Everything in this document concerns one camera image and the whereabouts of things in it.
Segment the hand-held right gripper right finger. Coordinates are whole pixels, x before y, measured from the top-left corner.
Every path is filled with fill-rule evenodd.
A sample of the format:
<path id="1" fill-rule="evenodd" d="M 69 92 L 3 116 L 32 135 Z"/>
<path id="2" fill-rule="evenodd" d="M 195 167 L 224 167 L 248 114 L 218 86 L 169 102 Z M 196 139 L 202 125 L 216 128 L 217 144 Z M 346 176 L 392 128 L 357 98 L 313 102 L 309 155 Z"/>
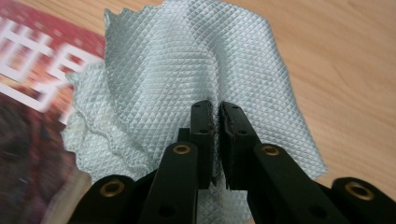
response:
<path id="1" fill-rule="evenodd" d="M 260 139 L 239 105 L 220 104 L 219 126 L 219 152 L 226 187 L 247 190 L 250 156 Z"/>

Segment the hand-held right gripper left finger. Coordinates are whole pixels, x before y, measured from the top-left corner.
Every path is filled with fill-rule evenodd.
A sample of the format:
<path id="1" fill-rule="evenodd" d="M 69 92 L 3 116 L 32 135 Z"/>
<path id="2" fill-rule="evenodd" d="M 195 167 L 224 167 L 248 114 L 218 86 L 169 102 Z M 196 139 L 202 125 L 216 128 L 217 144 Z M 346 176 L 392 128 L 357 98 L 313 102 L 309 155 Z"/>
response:
<path id="1" fill-rule="evenodd" d="M 193 104 L 190 127 L 178 130 L 178 141 L 190 142 L 198 147 L 199 189 L 208 189 L 213 179 L 215 132 L 212 104 L 208 100 Z"/>

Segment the glossy magazine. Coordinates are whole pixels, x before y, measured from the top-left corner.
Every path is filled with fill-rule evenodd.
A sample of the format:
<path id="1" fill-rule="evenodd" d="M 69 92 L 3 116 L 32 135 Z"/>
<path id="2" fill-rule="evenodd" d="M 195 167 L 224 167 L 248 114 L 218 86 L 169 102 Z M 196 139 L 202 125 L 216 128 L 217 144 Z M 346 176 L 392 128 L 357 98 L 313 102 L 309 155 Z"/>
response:
<path id="1" fill-rule="evenodd" d="M 96 33 L 0 0 L 0 224 L 63 222 L 89 186 L 61 137 L 74 111 L 65 76 L 104 49 Z"/>

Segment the light blue cloth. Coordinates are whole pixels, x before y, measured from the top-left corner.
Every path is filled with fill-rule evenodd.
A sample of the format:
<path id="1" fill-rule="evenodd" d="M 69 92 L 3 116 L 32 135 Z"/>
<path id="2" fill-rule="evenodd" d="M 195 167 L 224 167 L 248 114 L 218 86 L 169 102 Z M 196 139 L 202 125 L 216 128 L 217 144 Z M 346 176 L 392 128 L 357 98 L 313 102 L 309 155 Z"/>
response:
<path id="1" fill-rule="evenodd" d="M 69 76 L 75 112 L 63 133 L 93 180 L 154 171 L 203 100 L 239 105 L 264 143 L 311 178 L 326 172 L 265 18 L 220 0 L 163 0 L 107 12 L 105 24 L 104 60 Z"/>

